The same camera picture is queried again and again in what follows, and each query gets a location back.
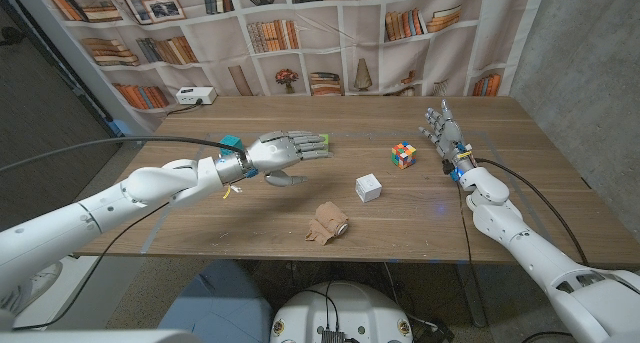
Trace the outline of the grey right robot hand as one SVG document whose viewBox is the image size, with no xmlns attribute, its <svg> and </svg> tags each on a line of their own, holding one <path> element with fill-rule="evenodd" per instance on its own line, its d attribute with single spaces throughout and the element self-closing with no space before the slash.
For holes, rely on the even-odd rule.
<svg viewBox="0 0 640 343">
<path fill-rule="evenodd" d="M 434 144 L 436 152 L 446 166 L 447 173 L 454 168 L 465 173 L 476 167 L 471 160 L 470 151 L 466 148 L 462 131 L 454 120 L 445 99 L 441 102 L 440 112 L 429 108 L 425 118 L 431 129 L 419 127 L 418 130 Z"/>
</svg>

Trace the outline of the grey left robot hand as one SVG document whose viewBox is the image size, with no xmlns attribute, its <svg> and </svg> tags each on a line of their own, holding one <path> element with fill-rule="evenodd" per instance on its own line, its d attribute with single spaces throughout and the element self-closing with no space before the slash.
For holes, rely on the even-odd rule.
<svg viewBox="0 0 640 343">
<path fill-rule="evenodd" d="M 333 156 L 323 136 L 309 131 L 274 131 L 261 135 L 246 150 L 252 168 L 264 173 L 265 181 L 286 187 L 306 182 L 306 176 L 289 176 L 284 169 L 304 160 Z"/>
</svg>

